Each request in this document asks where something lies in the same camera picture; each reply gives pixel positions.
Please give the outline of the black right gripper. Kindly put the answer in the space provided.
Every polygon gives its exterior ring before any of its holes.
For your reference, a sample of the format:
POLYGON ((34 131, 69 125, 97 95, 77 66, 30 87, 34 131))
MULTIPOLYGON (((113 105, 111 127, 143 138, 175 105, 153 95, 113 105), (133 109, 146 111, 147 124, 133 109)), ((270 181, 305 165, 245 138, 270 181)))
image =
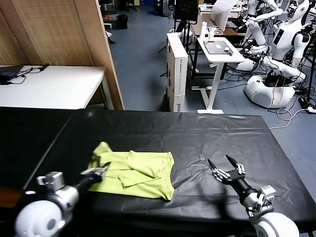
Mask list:
POLYGON ((236 169, 226 171, 226 173, 228 173, 227 178, 226 174, 221 169, 218 169, 210 159, 207 159, 209 167, 212 171, 212 175, 215 177, 215 179, 217 179, 220 182, 223 182, 224 185, 231 186, 240 198, 246 198, 251 193, 256 193, 257 190, 251 187, 244 179, 244 165, 242 163, 237 162, 234 158, 232 158, 229 155, 226 155, 226 158, 228 159, 230 164, 236 169))

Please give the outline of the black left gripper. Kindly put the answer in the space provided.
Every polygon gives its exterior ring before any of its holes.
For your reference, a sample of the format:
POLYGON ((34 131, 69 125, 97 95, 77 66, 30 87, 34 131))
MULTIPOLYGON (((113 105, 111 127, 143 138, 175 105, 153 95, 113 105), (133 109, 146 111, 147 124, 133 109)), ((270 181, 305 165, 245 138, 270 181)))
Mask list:
POLYGON ((106 162, 100 167, 84 170, 80 173, 79 182, 76 184, 78 192, 86 192, 89 188, 102 181, 102 174, 109 168, 110 162, 106 162))

